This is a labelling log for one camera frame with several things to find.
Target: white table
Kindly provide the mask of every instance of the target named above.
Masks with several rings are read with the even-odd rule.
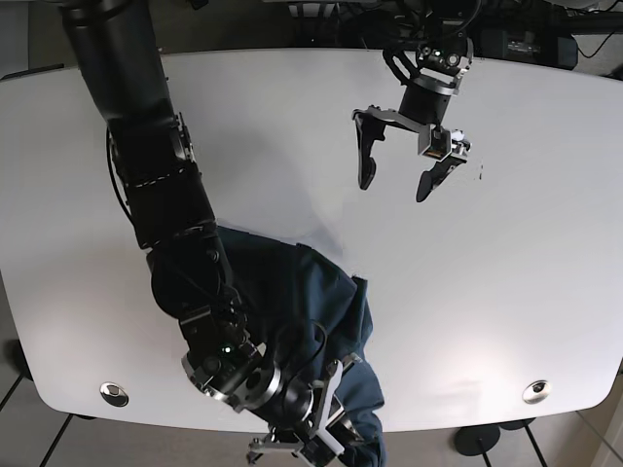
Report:
[[[471,161],[422,203],[431,162],[387,130],[367,192],[350,113],[397,107],[377,52],[165,58],[222,224],[304,242],[370,280],[367,357],[386,431],[594,406],[623,355],[620,83],[475,62],[445,124]],[[104,123],[77,70],[0,84],[0,269],[41,397],[69,413],[264,431],[186,379],[176,322],[115,201]],[[552,394],[522,400],[533,381]],[[122,409],[104,381],[129,394]]]

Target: metal grommet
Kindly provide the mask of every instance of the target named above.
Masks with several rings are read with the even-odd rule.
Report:
[[[126,391],[114,382],[104,382],[99,386],[99,393],[104,401],[114,407],[125,407],[129,402]]]
[[[524,402],[526,404],[538,404],[550,395],[552,392],[552,385],[545,381],[535,381],[524,391]]]
[[[450,54],[446,57],[446,63],[448,66],[457,66],[460,62],[460,57],[457,54]]]

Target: cable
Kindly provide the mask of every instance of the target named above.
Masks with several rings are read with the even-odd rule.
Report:
[[[600,46],[599,46],[599,47],[597,47],[597,50],[596,50],[596,51],[594,51],[594,52],[593,52],[592,54],[590,54],[590,55],[585,54],[585,53],[584,53],[584,52],[580,49],[580,47],[579,47],[579,46],[577,46],[577,51],[578,51],[578,52],[580,52],[580,54],[581,54],[584,58],[593,58],[595,55],[597,55],[597,54],[600,52],[600,50],[601,50],[601,49],[602,49],[602,47],[605,45],[605,43],[608,41],[608,39],[609,39],[610,37],[612,37],[614,34],[616,34],[617,32],[619,32],[620,30],[621,30],[621,28],[620,28],[620,27],[618,27],[618,28],[616,28],[615,30],[613,30],[612,32],[610,32],[610,33],[607,35],[607,37],[604,39],[604,41],[600,44]]]
[[[453,29],[452,31],[447,32],[446,34],[441,34],[436,37],[435,36],[424,37],[423,39],[420,39],[420,41],[422,42],[443,41],[444,39],[450,39],[451,37],[455,37],[457,34],[460,34],[462,31],[464,31],[467,28],[467,26],[469,26],[469,24],[471,24],[474,21],[474,19],[478,17],[482,6],[483,6],[483,0],[476,0],[476,6],[474,7],[474,10],[471,12],[471,15],[456,29]]]
[[[285,384],[283,385],[283,392],[282,392],[282,397],[281,397],[281,411],[283,412],[284,415],[286,415],[286,410],[285,410],[285,395],[288,392],[288,387],[290,385],[290,383],[292,382],[292,380],[295,377],[298,377],[301,375],[301,373],[305,370],[306,367],[308,367],[309,365],[311,365],[313,363],[313,361],[316,359],[316,357],[320,354],[320,352],[322,350],[324,350],[324,347],[326,347],[327,344],[327,331],[326,329],[324,329],[324,327],[318,323],[317,321],[312,321],[311,322],[317,329],[320,330],[320,332],[322,333],[322,342],[320,343],[320,346],[318,347],[318,349],[316,350],[316,352],[313,353],[313,355],[306,360],[305,362],[303,362],[303,364],[299,367],[299,369],[295,372],[295,374],[290,377],[288,379],[287,382],[285,382]]]
[[[614,7],[616,7],[619,3],[621,3],[621,0],[616,0],[612,5],[610,5],[608,8],[606,8],[605,10],[601,10],[600,12],[596,12],[596,13],[606,13],[606,12],[611,12],[612,9]]]
[[[2,412],[2,409],[4,409],[4,406],[7,405],[7,402],[9,402],[9,399],[11,399],[11,396],[13,396],[13,393],[16,392],[16,389],[18,388],[22,379],[23,379],[23,373],[20,373],[18,378],[16,379],[16,382],[13,383],[13,386],[11,386],[11,389],[9,389],[9,392],[7,392],[7,395],[4,396],[4,399],[2,399],[2,402],[0,402],[0,412]]]
[[[126,217],[128,217],[129,222],[134,225],[134,221],[132,221],[132,216],[128,211],[128,207],[124,203],[123,198],[121,198],[121,193],[119,192],[119,187],[117,186],[117,180],[115,179],[115,172],[113,170],[112,135],[110,134],[110,129],[108,128],[106,128],[106,159],[108,160],[108,174],[110,175],[110,181],[113,184],[113,190],[115,191],[117,202],[126,213]]]

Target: dark blue towel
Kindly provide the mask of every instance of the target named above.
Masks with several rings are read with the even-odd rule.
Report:
[[[320,323],[327,332],[327,343],[307,368],[309,380],[320,378],[322,363],[329,359],[341,360],[352,352],[364,359],[342,379],[337,395],[365,444],[347,448],[340,460],[348,467],[384,467],[383,428],[373,411],[385,401],[363,352],[372,334],[367,282],[348,277],[305,245],[288,245],[226,228],[219,228],[219,235],[238,290],[261,314],[249,314],[252,336],[262,341],[269,341],[276,333],[282,334],[280,341],[287,341],[289,336],[292,341],[282,349],[281,358],[290,363],[304,362],[320,346],[312,322]],[[306,324],[299,332],[287,330],[284,336],[284,323]]]

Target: equipment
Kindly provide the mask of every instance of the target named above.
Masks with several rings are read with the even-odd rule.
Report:
[[[453,47],[433,49],[424,46],[416,51],[414,65],[401,50],[385,50],[383,57],[394,76],[406,86],[400,109],[381,110],[370,106],[367,110],[355,110],[352,119],[357,128],[359,146],[359,188],[367,190],[377,171],[377,163],[371,157],[375,141],[385,140],[385,127],[395,126],[417,133],[418,156],[427,156],[435,165],[421,175],[416,201],[422,202],[459,165],[467,162],[471,144],[460,130],[449,131],[441,122],[452,95],[458,94],[463,76],[469,70],[473,56],[471,40],[454,43]],[[395,59],[407,69],[405,76]],[[445,83],[423,73],[435,71],[452,77]]]
[[[359,357],[333,359],[321,381],[304,380],[305,366],[293,372],[275,360],[287,343],[281,333],[263,339],[249,332],[247,319],[258,310],[234,286],[188,128],[181,114],[173,112],[146,2],[66,0],[60,11],[93,101],[108,126],[111,180],[138,244],[147,252],[154,298],[178,320],[188,343],[182,365],[189,380],[236,412],[248,410],[269,423],[269,435],[251,443],[249,463],[266,452],[288,451],[308,465],[327,465],[346,446],[362,441],[335,396]],[[441,121],[469,69],[471,42],[454,37],[440,45],[436,39],[430,46],[427,42],[419,43],[417,66],[401,50],[384,53],[394,75],[407,86],[399,112],[371,107],[353,115],[364,190],[374,177],[372,143],[383,139],[386,125],[418,133],[418,154],[437,160],[422,176],[418,201],[466,161],[469,143],[461,132],[444,129]],[[395,58],[409,70],[408,78]],[[426,76],[424,69],[453,80],[445,84]],[[117,189],[113,165],[128,207]],[[322,335],[321,350],[326,332],[313,325]]]

